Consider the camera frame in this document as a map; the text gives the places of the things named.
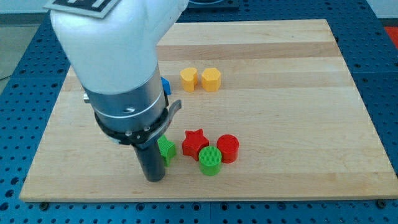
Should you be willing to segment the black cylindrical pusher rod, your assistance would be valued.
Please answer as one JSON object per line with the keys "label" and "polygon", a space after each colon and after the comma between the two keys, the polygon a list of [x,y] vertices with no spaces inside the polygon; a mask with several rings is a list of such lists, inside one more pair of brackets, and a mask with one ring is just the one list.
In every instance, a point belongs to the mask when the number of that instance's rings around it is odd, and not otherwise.
{"label": "black cylindrical pusher rod", "polygon": [[149,182],[158,182],[162,180],[165,176],[165,165],[159,145],[153,143],[147,147],[133,146],[133,148],[145,178]]}

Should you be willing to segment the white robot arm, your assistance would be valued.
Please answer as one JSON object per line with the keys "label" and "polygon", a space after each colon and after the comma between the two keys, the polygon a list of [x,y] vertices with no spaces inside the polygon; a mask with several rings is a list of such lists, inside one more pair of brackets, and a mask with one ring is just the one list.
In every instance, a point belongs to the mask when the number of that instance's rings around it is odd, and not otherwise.
{"label": "white robot arm", "polygon": [[148,181],[165,176],[158,139],[182,102],[169,103],[157,44],[187,0],[50,1],[53,30],[102,131],[131,145]]}

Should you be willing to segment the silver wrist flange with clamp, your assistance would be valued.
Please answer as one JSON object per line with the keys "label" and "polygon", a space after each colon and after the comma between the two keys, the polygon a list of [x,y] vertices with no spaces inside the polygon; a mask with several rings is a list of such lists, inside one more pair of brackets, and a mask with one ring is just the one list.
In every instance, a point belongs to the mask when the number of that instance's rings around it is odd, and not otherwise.
{"label": "silver wrist flange with clamp", "polygon": [[115,95],[85,90],[84,101],[105,134],[139,148],[157,143],[182,108],[181,100],[168,104],[158,68],[137,88]]}

